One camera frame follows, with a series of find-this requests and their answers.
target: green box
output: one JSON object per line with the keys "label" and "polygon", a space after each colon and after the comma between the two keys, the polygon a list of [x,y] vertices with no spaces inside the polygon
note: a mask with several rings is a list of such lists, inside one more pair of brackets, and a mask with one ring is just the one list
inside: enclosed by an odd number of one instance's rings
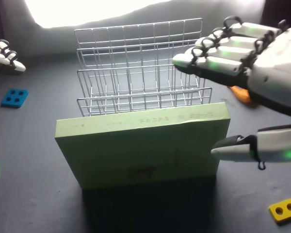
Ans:
{"label": "green box", "polygon": [[83,189],[215,175],[225,103],[58,120],[55,139]]}

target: yellow block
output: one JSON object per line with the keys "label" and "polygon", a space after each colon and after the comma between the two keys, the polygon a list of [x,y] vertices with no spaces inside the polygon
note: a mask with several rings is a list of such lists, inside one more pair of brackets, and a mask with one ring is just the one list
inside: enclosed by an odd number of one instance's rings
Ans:
{"label": "yellow block", "polygon": [[291,218],[291,198],[270,205],[268,208],[276,222]]}

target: robotic hand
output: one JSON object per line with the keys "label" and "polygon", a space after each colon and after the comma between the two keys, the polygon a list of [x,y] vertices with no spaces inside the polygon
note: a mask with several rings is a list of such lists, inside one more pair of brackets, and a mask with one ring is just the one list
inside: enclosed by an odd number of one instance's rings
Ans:
{"label": "robotic hand", "polygon": [[22,74],[26,68],[16,61],[18,55],[15,51],[9,50],[9,47],[8,41],[0,39],[0,71],[12,75]]}
{"label": "robotic hand", "polygon": [[[228,21],[235,23],[229,26]],[[224,27],[177,54],[173,64],[181,72],[247,89],[253,101],[291,116],[291,28],[285,20],[273,28],[227,17]],[[265,161],[289,162],[291,125],[223,139],[211,154],[221,160],[256,161],[260,170]]]}

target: blue block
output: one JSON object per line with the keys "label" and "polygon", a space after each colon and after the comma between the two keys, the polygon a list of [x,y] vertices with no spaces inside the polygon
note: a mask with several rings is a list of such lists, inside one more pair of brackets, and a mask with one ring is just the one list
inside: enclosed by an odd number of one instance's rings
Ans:
{"label": "blue block", "polygon": [[4,96],[1,102],[1,106],[9,108],[20,108],[27,96],[27,90],[10,89]]}

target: metal wire basket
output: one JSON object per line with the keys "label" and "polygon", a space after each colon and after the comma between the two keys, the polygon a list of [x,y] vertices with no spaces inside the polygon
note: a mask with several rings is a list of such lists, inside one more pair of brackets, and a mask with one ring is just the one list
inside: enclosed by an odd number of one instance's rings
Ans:
{"label": "metal wire basket", "polygon": [[205,80],[172,65],[201,37],[202,19],[75,30],[83,116],[210,103]]}

